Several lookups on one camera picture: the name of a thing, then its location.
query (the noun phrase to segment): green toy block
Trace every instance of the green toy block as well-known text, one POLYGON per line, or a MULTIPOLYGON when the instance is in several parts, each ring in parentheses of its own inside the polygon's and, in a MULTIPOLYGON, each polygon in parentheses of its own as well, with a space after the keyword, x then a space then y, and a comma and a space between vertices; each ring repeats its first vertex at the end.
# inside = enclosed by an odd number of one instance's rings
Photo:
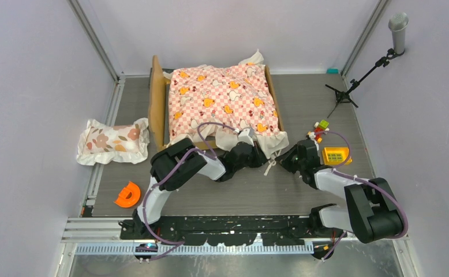
POLYGON ((328 121, 322 120, 322 121, 320 121, 320 125, 318 125, 318 127, 322 128, 324 130, 328 127, 328 124, 329 124, 328 121))

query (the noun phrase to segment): orange toy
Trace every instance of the orange toy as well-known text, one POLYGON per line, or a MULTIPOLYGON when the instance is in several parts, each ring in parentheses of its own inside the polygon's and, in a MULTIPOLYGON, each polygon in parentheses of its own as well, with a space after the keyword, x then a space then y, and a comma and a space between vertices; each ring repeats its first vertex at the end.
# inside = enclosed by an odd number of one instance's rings
POLYGON ((138 203, 140 197, 140 187, 129 181, 128 185, 119 192, 119 197, 116 199, 115 203, 122 208, 129 208, 138 203))

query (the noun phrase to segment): toy bed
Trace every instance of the toy bed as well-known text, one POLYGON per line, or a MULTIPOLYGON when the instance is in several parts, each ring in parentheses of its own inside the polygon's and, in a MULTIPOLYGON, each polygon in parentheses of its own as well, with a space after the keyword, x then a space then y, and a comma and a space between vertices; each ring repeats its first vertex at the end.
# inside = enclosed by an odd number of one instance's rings
MULTIPOLYGON (((203 65, 175 70, 169 80, 158 57, 153 57, 148 118, 158 150, 166 147, 166 119, 170 144, 188 137, 201 149, 208 147, 199 138, 197 126, 218 122, 239 129, 253 128, 257 143, 270 158, 289 144, 276 103, 266 65, 245 63, 225 69, 203 65)), ((237 143, 236 135, 220 126, 202 126, 200 131, 212 148, 230 150, 237 143)))

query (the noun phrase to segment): checkered pattern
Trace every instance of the checkered pattern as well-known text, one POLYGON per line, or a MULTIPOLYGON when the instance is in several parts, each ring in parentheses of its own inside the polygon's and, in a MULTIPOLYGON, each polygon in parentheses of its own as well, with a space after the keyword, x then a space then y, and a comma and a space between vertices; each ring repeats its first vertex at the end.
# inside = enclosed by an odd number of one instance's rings
POLYGON ((257 134, 273 136, 279 133, 274 112, 263 65, 225 69, 200 66, 178 69, 172 75, 170 139, 183 133, 194 134, 197 125, 216 119, 235 128, 251 126, 257 134))

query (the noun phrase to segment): wooden bed frame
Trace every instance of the wooden bed frame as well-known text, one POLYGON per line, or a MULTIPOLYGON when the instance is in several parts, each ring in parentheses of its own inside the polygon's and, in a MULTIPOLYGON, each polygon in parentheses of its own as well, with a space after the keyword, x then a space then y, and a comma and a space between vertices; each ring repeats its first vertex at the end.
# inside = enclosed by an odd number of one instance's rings
MULTIPOLYGON (((148 110, 148 122, 149 129, 153 133, 156 147, 158 151, 165 149, 164 144, 165 137, 165 118, 166 118, 166 98, 167 98, 167 85, 170 84, 170 80, 163 75, 162 67, 158 62, 158 57, 153 56, 152 61, 152 74, 150 76, 149 85, 149 110, 148 110)), ((275 96, 274 85, 272 83, 272 77, 270 75, 269 67, 265 66, 265 79, 269 86, 269 92, 272 95, 275 103, 275 110, 277 111, 277 117, 279 119, 279 130, 284 131, 284 124, 282 123, 282 117, 280 116, 279 105, 277 104, 277 98, 275 96)), ((216 141, 208 140, 208 143, 212 148, 216 147, 216 141)), ((200 149, 208 149, 204 142, 195 143, 196 147, 200 149)))

